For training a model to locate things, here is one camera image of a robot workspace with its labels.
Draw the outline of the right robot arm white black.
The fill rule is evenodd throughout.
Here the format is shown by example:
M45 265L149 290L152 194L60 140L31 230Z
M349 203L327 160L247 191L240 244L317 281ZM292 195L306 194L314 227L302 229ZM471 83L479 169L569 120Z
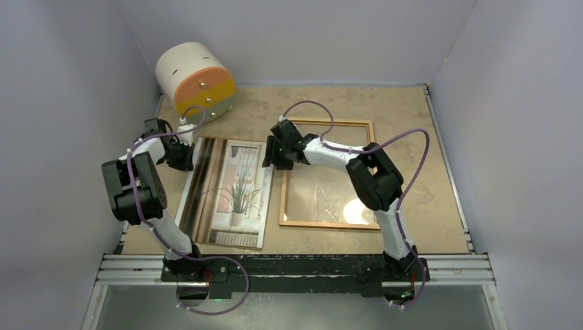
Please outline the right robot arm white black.
M267 138L263 166L291 170L295 163L346 173L357 198L375 214L388 275L401 280L412 272L417 253L400 212L404 178L379 144L347 146L312 133L302 135L292 121L280 118Z

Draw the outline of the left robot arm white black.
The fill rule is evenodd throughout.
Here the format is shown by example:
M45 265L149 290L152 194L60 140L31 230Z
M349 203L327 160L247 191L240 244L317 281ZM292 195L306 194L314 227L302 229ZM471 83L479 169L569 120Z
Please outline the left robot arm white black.
M199 280L205 272L199 248L179 229L167 211L168 198L156 166L188 172L193 169L194 136L199 127L184 119L176 131L164 120L145 121L146 132L124 155L101 166L107 198L114 217L140 226L164 251L164 264L187 281Z

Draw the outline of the round three-drawer cabinet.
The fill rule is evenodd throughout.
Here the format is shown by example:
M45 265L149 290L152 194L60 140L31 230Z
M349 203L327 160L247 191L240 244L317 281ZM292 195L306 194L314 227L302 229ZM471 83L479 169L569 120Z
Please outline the round three-drawer cabinet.
M182 43L165 51L155 75L179 117L188 123L207 123L233 108L234 77L201 43Z

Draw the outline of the black aluminium mounting rail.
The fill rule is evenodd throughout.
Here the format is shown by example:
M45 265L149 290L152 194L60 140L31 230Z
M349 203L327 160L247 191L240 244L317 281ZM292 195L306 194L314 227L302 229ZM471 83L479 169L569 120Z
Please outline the black aluminium mounting rail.
M171 274L160 255L106 255L98 285L168 285L199 289L211 299L233 293L359 294L409 300L422 287L493 285L486 255L427 255L398 272L380 254L231 254L197 270Z

